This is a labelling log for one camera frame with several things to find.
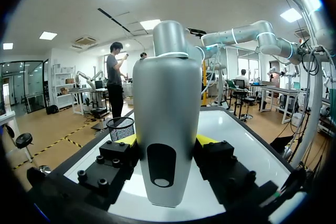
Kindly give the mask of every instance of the ceiling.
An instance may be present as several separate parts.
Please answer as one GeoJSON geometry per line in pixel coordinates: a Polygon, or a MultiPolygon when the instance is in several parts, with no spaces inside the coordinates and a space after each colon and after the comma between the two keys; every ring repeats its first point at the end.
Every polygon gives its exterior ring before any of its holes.
{"type": "MultiPolygon", "coordinates": [[[[74,40],[84,35],[97,39],[99,45],[107,50],[107,45],[114,40],[129,43],[128,50],[143,48],[138,42],[126,39],[126,35],[132,35],[125,34],[98,8],[138,35],[135,38],[145,48],[152,45],[152,38],[147,35],[152,31],[139,30],[142,27],[137,22],[150,19],[177,20],[185,27],[207,32],[267,20],[272,23],[278,37],[298,41],[293,35],[293,31],[298,29],[297,23],[288,23],[279,16],[289,9],[285,0],[22,0],[12,15],[3,41],[13,42],[14,48],[1,53],[44,55],[51,48],[68,49],[74,40]],[[43,31],[58,35],[51,41],[40,40],[43,31]]],[[[303,19],[300,25],[305,26],[303,19]]],[[[192,43],[200,44],[194,36],[188,38],[192,43]]],[[[96,54],[102,48],[90,51],[96,54]]]]}
{"type": "Polygon", "coordinates": [[[25,62],[25,65],[21,65],[21,62],[15,62],[15,63],[8,62],[8,63],[0,65],[0,67],[2,70],[3,76],[19,74],[20,71],[27,71],[27,70],[29,74],[32,73],[34,70],[42,71],[42,68],[39,68],[39,67],[42,67],[42,63],[40,61],[30,61],[30,62],[27,61],[25,62]]]}

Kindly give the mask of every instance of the man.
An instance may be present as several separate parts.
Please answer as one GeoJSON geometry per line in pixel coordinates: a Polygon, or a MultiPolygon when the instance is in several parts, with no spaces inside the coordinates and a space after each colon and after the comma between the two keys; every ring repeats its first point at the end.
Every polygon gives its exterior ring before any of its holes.
{"type": "Polygon", "coordinates": [[[142,54],[140,54],[140,58],[141,59],[145,59],[147,58],[147,54],[145,52],[143,52],[142,54]]]}
{"type": "Polygon", "coordinates": [[[235,80],[244,80],[245,89],[248,89],[250,87],[250,84],[249,84],[248,78],[245,76],[245,74],[246,74],[246,70],[242,69],[241,70],[241,76],[237,76],[235,78],[235,80]]]}
{"type": "Polygon", "coordinates": [[[119,62],[115,59],[116,58],[115,56],[120,53],[120,50],[122,48],[123,48],[122,43],[114,42],[110,47],[111,54],[108,55],[106,60],[107,75],[108,75],[107,89],[109,91],[109,99],[113,118],[121,117],[121,111],[124,102],[122,97],[120,67],[123,64],[123,62],[127,59],[128,54],[126,54],[124,58],[119,62]]]}

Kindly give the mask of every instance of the mesh wastebasket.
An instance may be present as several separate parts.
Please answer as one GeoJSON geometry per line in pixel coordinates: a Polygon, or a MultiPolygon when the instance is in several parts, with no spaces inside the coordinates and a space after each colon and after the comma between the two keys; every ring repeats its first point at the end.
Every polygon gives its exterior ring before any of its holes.
{"type": "Polygon", "coordinates": [[[132,118],[112,118],[106,123],[111,140],[117,141],[134,134],[134,120],[132,118]]]}

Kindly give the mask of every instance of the black pants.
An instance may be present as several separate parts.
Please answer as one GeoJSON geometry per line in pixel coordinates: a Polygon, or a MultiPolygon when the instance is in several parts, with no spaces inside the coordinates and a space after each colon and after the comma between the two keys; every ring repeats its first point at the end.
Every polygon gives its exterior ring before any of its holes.
{"type": "Polygon", "coordinates": [[[112,116],[113,118],[119,118],[121,117],[122,106],[124,104],[124,100],[122,97],[122,86],[108,85],[107,89],[109,91],[112,116]]]}

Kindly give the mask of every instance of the wooden floor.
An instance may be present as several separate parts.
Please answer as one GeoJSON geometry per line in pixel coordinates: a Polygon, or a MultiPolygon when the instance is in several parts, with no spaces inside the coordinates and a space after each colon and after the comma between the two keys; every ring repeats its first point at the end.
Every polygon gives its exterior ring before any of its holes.
{"type": "MultiPolygon", "coordinates": [[[[122,115],[127,114],[133,109],[133,106],[124,104],[122,115]]],[[[271,143],[286,126],[281,124],[282,114],[276,111],[260,113],[258,106],[250,106],[249,114],[254,118],[247,121],[247,125],[261,136],[267,143],[271,143]]],[[[72,109],[63,110],[57,114],[47,115],[45,110],[39,110],[30,114],[19,116],[16,120],[21,133],[29,132],[33,136],[33,145],[29,145],[31,154],[39,153],[41,150],[52,145],[59,139],[75,131],[76,129],[88,123],[88,119],[79,114],[73,114],[72,109]]],[[[71,134],[68,138],[80,145],[85,145],[95,137],[95,130],[91,129],[97,122],[92,122],[83,127],[81,130],[71,134]]],[[[281,136],[292,135],[289,126],[286,127],[281,136]]],[[[326,136],[318,133],[315,137],[307,164],[310,168],[314,168],[321,153],[322,144],[326,141],[326,136]]],[[[5,151],[9,152],[8,161],[11,167],[16,167],[26,161],[26,155],[23,151],[11,151],[15,148],[12,139],[5,132],[3,137],[5,151]]],[[[52,147],[46,149],[37,155],[32,163],[25,163],[14,170],[14,173],[22,182],[25,189],[31,188],[30,183],[26,179],[26,171],[30,167],[38,167],[40,165],[48,165],[51,169],[55,169],[58,165],[72,156],[80,148],[67,140],[61,140],[52,147]]]]}

